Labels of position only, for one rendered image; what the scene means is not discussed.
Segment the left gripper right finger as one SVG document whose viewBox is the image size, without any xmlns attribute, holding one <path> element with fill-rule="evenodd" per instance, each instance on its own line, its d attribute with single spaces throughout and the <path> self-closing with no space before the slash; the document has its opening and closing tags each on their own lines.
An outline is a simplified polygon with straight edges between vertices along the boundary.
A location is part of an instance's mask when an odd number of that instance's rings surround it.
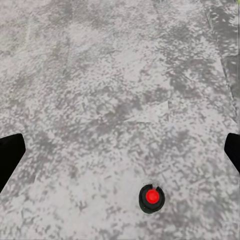
<svg viewBox="0 0 240 240">
<path fill-rule="evenodd" d="M 228 159 L 232 161 L 236 169 L 240 173 L 240 135 L 235 133 L 228 133 L 224 151 Z"/>
</svg>

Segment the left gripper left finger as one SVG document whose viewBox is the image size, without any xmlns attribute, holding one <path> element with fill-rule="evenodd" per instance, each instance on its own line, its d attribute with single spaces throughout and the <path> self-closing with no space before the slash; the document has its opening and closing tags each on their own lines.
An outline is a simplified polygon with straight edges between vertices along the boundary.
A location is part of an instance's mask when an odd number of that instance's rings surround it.
<svg viewBox="0 0 240 240">
<path fill-rule="evenodd" d="M 21 133 L 0 138 L 0 192 L 26 152 Z"/>
</svg>

